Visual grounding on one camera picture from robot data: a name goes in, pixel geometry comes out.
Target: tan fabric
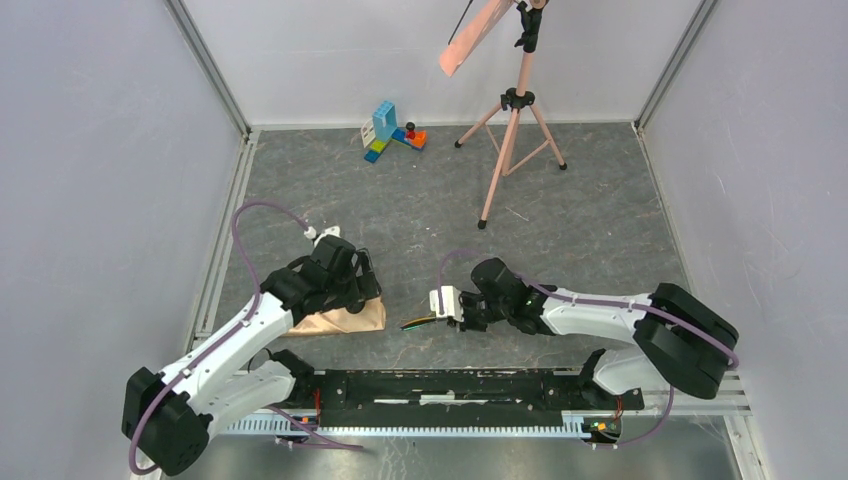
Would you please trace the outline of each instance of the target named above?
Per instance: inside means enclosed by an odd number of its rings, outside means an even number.
[[[333,335],[338,333],[373,332],[386,328],[386,308],[381,297],[365,302],[361,312],[352,314],[344,308],[309,315],[284,336]]]

